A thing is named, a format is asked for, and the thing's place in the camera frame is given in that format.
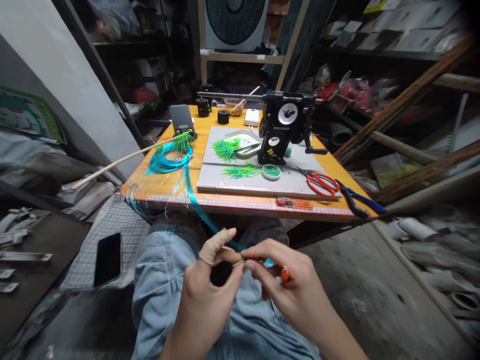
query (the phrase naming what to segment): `pliers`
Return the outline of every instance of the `pliers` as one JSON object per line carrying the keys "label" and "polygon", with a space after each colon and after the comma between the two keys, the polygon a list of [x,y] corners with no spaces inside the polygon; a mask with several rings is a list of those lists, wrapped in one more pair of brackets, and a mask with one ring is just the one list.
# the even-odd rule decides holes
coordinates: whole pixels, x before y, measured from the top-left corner
{"label": "pliers", "polygon": [[361,203],[364,203],[367,205],[370,209],[372,209],[374,212],[376,212],[379,215],[383,215],[387,213],[387,210],[380,205],[378,202],[375,202],[373,200],[370,200],[369,198],[366,198],[365,196],[362,196],[355,191],[353,191],[349,187],[345,187],[340,181],[335,179],[335,181],[340,185],[340,192],[341,194],[345,197],[346,203],[348,204],[349,209],[351,212],[355,215],[358,216],[360,219],[367,219],[370,216],[370,213],[367,210],[362,210],[354,201],[354,198],[360,201]]}

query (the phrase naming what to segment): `checkered cloth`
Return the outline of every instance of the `checkered cloth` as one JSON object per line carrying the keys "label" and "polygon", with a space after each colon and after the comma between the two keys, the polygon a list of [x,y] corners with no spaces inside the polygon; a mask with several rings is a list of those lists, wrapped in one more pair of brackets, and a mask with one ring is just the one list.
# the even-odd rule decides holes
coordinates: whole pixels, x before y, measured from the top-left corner
{"label": "checkered cloth", "polygon": [[101,239],[116,233],[121,234],[123,260],[121,275],[104,285],[102,289],[122,289],[131,284],[149,228],[150,225],[125,203],[120,193],[113,194],[100,209],[60,289],[93,289],[97,244]]}

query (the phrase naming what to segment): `smartphone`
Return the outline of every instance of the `smartphone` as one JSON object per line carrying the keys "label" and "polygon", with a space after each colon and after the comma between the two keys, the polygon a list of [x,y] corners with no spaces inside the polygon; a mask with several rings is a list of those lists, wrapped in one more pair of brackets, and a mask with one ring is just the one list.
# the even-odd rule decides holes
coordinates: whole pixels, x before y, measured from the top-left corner
{"label": "smartphone", "polygon": [[101,287],[122,274],[122,236],[119,232],[98,242],[94,287]]}

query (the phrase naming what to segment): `white wall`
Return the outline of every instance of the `white wall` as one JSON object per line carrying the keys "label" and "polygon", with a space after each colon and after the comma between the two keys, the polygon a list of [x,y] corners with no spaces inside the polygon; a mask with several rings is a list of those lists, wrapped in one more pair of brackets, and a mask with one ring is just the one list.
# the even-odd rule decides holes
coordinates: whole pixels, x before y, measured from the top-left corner
{"label": "white wall", "polygon": [[[72,144],[107,164],[139,150],[51,0],[0,1],[0,86],[44,98]],[[128,177],[143,159],[117,166]]]}

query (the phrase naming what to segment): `scissors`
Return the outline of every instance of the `scissors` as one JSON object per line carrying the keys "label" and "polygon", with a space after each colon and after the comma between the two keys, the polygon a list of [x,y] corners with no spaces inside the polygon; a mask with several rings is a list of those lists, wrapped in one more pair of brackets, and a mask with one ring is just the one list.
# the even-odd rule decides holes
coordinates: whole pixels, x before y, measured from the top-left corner
{"label": "scissors", "polygon": [[[325,198],[333,198],[335,193],[340,190],[340,185],[333,180],[330,176],[320,174],[320,173],[312,173],[312,171],[307,171],[299,168],[296,166],[300,172],[306,176],[306,183],[315,193],[321,195]],[[319,191],[318,187],[326,190],[328,193]]]}

